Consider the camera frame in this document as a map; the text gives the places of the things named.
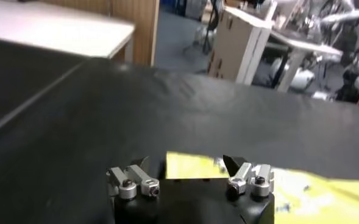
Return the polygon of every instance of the bolt head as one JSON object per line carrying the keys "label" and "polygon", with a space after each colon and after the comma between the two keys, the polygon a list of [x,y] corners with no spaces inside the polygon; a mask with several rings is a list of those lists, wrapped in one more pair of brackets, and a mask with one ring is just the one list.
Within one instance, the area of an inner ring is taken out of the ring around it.
{"label": "bolt head", "polygon": [[257,176],[255,177],[255,184],[264,184],[265,183],[265,178],[261,177],[261,176]]}
{"label": "bolt head", "polygon": [[133,184],[133,181],[126,179],[123,181],[123,187],[130,187]]}
{"label": "bolt head", "polygon": [[149,193],[152,197],[157,197],[157,196],[159,196],[160,189],[159,189],[159,187],[151,187],[151,189],[149,190]]}

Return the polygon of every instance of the metal bracket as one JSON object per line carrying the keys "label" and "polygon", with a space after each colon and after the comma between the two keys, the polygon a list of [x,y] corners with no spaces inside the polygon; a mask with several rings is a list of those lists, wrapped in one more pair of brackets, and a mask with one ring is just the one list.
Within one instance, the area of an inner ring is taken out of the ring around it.
{"label": "metal bracket", "polygon": [[157,197],[160,193],[159,180],[151,178],[138,165],[126,167],[127,176],[140,185],[141,193],[148,197]]}
{"label": "metal bracket", "polygon": [[258,175],[251,178],[251,194],[258,197],[267,197],[274,191],[274,172],[270,165],[262,164]]}
{"label": "metal bracket", "polygon": [[136,197],[137,185],[121,171],[119,167],[114,167],[108,171],[108,182],[114,188],[114,195],[120,198],[131,200]]}
{"label": "metal bracket", "polygon": [[246,191],[246,186],[252,177],[252,164],[243,163],[237,173],[228,178],[228,196],[232,199],[239,197]]}
{"label": "metal bracket", "polygon": [[227,21],[227,28],[229,30],[232,28],[232,23],[233,23],[233,18],[232,18],[232,16],[229,16],[228,21]]}

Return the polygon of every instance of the black table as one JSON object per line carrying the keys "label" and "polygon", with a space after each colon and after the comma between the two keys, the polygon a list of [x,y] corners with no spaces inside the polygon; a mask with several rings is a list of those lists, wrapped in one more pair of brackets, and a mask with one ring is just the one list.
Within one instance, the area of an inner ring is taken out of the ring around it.
{"label": "black table", "polygon": [[0,129],[0,223],[110,223],[105,169],[168,150],[359,179],[359,107],[92,59]]}
{"label": "black table", "polygon": [[0,41],[0,118],[84,60]]}

